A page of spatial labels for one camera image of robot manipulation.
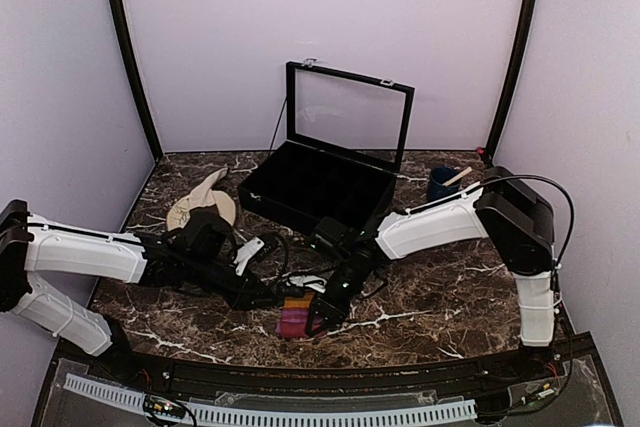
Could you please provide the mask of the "maroon purple striped sock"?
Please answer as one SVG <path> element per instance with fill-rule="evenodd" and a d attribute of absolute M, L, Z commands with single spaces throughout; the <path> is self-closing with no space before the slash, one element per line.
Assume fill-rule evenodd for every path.
<path fill-rule="evenodd" d="M 314 291 L 307 291 L 302 297 L 286 297 L 281 310 L 280 321 L 276 327 L 276 334 L 284 339 L 307 338 L 306 324 L 309 307 Z"/>

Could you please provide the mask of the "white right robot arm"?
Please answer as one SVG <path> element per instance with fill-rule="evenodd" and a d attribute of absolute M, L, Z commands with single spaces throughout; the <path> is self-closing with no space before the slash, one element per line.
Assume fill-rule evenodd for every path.
<path fill-rule="evenodd" d="M 530 187 L 532 181 L 568 193 L 549 178 L 492 167 L 482 181 L 457 193 L 374 217 L 359 229 L 324 218 L 310 245 L 339 264 L 311 301 L 306 336 L 341 325 L 353 298 L 380 265 L 460 241 L 488 239 L 516 282 L 524 348 L 511 357 L 510 371 L 521 381 L 534 379 L 549 363 L 546 348 L 555 335 L 561 304 L 558 271 L 566 249 L 555 245 L 553 207 Z"/>

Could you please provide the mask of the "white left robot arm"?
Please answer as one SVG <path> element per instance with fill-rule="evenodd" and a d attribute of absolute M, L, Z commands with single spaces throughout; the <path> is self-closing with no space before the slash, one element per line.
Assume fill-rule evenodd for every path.
<path fill-rule="evenodd" d="M 190 285 L 222 296 L 235 310 L 270 307 L 274 288 L 250 269 L 273 251 L 287 249 L 277 233 L 244 244 L 211 207 L 199 207 L 187 223 L 162 235 L 106 233 L 46 220 L 14 199 L 1 212 L 1 309 L 22 316 L 75 344 L 120 383 L 141 374 L 118 324 L 82 307 L 49 285 L 45 272 L 92 275 L 139 286 L 179 289 Z"/>

